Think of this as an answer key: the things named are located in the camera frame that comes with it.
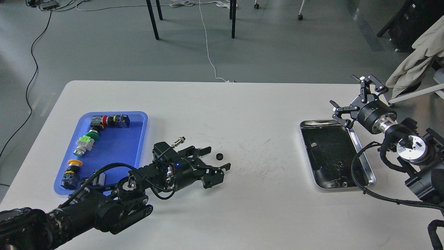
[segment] table leg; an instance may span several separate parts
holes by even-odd
[[[156,6],[157,6],[157,13],[159,14],[159,19],[163,20],[162,10],[160,9],[160,2],[159,2],[159,0],[156,0]]]
[[[154,19],[153,6],[151,0],[147,0],[148,12],[150,13],[151,24],[153,25],[154,36],[159,40],[159,33],[157,32],[156,20]]]
[[[236,32],[236,5],[237,0],[231,0],[233,2],[232,7],[230,8],[230,11],[233,10],[233,19],[232,19],[232,25],[231,25],[231,38],[234,38],[234,33]]]
[[[230,20],[233,19],[233,0],[230,0]]]

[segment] table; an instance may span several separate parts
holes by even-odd
[[[359,85],[72,81],[61,93],[0,210],[46,212],[66,200],[53,181],[78,119],[93,111],[144,111],[148,130],[141,163],[154,143],[212,146],[203,161],[231,162],[225,180],[162,201],[118,235],[90,230],[59,249],[431,249],[426,227],[439,211],[376,200],[360,191],[325,192],[314,184],[299,124],[330,118],[330,99],[345,105]],[[355,126],[362,144],[382,141]],[[216,153],[224,159],[217,161]],[[367,157],[382,195],[416,199],[407,175]]]
[[[231,38],[234,38],[236,33],[236,6],[237,6],[237,0],[230,1]],[[151,25],[153,26],[154,37],[156,38],[156,40],[159,40],[160,38],[159,38],[159,33],[157,31],[156,19],[154,18],[154,12],[153,12],[153,7],[151,5],[151,0],[147,0],[147,7],[148,7],[148,13],[150,14]],[[160,8],[159,0],[156,0],[156,7],[157,7],[157,13],[159,14],[159,20],[163,20],[162,9]]]

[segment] concrete floor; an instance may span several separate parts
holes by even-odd
[[[144,2],[92,0],[79,8]],[[352,74],[387,80],[408,55],[394,52],[387,34],[376,38],[403,2],[307,0],[304,20],[298,21],[301,1],[259,0],[261,8],[256,10],[253,0],[238,0],[236,39],[230,37],[226,8],[204,5],[202,13],[218,77],[237,82],[355,83]],[[0,183],[13,181],[59,94],[72,80],[221,82],[207,59],[199,7],[162,11],[164,20],[157,20],[159,41],[154,39],[146,7],[52,14],[47,32],[34,48],[39,73],[28,94],[34,112],[0,158]],[[49,12],[27,7],[22,0],[0,4],[1,147],[28,116],[25,90],[35,70],[30,47],[48,17]],[[422,88],[432,84],[428,76]],[[73,105],[82,101],[88,100],[72,99]],[[444,119],[439,115],[443,104],[429,94],[397,103],[394,109],[400,121],[408,116],[418,120],[421,133],[429,126],[443,133]],[[0,200],[6,191],[0,186]]]

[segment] metal tray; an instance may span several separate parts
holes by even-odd
[[[362,146],[354,129],[346,129],[335,120],[303,121],[300,129],[316,185],[323,190],[357,190],[351,178],[351,161]],[[355,173],[360,183],[375,185],[365,153],[359,160]]]

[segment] cylindrical connector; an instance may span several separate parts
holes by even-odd
[[[175,141],[173,144],[171,144],[172,148],[175,148],[177,146],[179,146],[180,144],[184,143],[185,141],[185,137],[179,137],[179,139],[177,141]]]

